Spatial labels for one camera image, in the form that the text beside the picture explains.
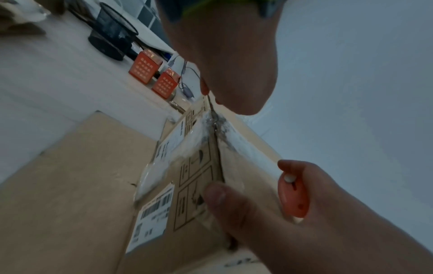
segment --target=black mesh basket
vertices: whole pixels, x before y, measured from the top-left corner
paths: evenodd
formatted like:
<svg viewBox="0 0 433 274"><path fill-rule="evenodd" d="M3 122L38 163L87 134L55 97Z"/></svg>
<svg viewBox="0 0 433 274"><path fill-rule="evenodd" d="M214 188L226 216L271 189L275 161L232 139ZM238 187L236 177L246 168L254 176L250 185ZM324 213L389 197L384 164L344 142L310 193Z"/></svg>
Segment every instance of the black mesh basket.
<svg viewBox="0 0 433 274"><path fill-rule="evenodd" d="M122 15L109 5L101 3L89 42L105 55L122 61L138 31Z"/></svg>

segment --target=table surface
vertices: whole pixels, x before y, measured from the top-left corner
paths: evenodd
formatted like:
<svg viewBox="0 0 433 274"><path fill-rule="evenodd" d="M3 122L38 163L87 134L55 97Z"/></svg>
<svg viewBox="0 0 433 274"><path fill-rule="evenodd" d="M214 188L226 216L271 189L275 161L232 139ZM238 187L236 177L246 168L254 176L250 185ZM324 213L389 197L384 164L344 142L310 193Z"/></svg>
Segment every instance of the table surface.
<svg viewBox="0 0 433 274"><path fill-rule="evenodd" d="M38 24L46 35L0 39L0 183L100 110L158 140L180 114L87 40L72 14Z"/></svg>

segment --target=small orange box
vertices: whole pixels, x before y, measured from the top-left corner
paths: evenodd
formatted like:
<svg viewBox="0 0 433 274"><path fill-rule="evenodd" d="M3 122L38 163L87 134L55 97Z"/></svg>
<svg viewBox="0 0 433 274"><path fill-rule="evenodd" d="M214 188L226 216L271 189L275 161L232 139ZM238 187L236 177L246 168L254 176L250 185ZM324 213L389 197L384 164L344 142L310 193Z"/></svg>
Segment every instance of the small orange box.
<svg viewBox="0 0 433 274"><path fill-rule="evenodd" d="M152 90L159 94L164 99L168 99L177 87L180 76L175 73L171 68L166 69L157 82L153 85Z"/></svg>
<svg viewBox="0 0 433 274"><path fill-rule="evenodd" d="M149 83L159 67L162 65L162 59L149 49L140 52L134 61L129 74L144 84Z"/></svg>

